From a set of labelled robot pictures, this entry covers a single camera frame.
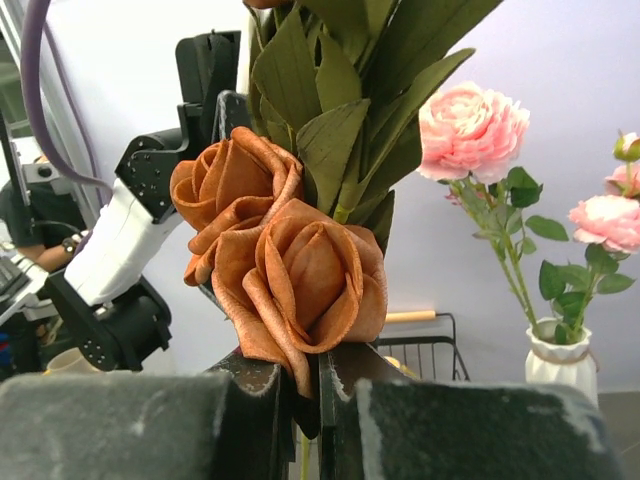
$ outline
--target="wristwatch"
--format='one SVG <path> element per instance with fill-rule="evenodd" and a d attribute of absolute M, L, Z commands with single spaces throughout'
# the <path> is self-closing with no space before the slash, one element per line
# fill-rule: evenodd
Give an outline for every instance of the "wristwatch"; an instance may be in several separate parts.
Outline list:
<path fill-rule="evenodd" d="M 62 241 L 62 247 L 64 248 L 64 251 L 69 255 L 73 255 L 74 253 L 76 253 L 76 248 L 78 248 L 78 242 L 76 242 L 73 238 L 65 238 Z"/>

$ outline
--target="white vase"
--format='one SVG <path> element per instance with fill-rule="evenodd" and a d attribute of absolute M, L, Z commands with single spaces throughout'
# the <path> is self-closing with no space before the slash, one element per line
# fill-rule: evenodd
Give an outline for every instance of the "white vase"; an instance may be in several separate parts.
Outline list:
<path fill-rule="evenodd" d="M 543 318 L 538 322 L 540 335 L 553 338 L 558 320 Z M 527 330 L 531 340 L 531 350 L 527 355 L 525 373 L 527 383 L 558 383 L 572 386 L 583 392 L 593 404 L 598 406 L 598 366 L 591 355 L 589 343 L 591 331 L 582 329 L 582 338 L 573 345 L 554 345 L 533 335 Z"/>

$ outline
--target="wooden dowel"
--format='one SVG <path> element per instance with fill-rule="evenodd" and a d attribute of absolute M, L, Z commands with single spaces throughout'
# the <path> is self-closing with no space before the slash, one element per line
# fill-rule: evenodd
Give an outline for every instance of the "wooden dowel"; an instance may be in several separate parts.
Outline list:
<path fill-rule="evenodd" d="M 386 323 L 412 323 L 429 322 L 435 320 L 437 313 L 435 310 L 423 310 L 418 312 L 387 313 Z"/>

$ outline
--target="keyboard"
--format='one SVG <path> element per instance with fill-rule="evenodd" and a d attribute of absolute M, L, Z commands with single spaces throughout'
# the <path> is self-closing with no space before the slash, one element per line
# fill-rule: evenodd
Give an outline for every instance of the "keyboard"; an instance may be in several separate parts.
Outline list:
<path fill-rule="evenodd" d="M 27 274 L 9 257 L 0 257 L 0 305 L 16 295 L 30 281 Z"/>

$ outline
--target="orange fabric rose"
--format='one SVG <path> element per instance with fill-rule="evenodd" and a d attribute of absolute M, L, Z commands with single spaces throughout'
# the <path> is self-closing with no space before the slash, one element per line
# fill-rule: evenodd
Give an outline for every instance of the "orange fabric rose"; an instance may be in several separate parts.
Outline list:
<path fill-rule="evenodd" d="M 384 326 L 387 281 L 373 233 L 300 200 L 266 225 L 220 235 L 212 281 L 243 355 L 284 365 L 305 397 L 305 354 L 373 341 Z"/>
<path fill-rule="evenodd" d="M 218 239 L 228 230 L 267 223 L 290 199 L 302 197 L 302 164 L 283 148 L 238 127 L 231 140 L 180 162 L 171 176 L 176 210 L 198 231 L 189 242 L 193 257 L 185 282 L 211 277 Z"/>

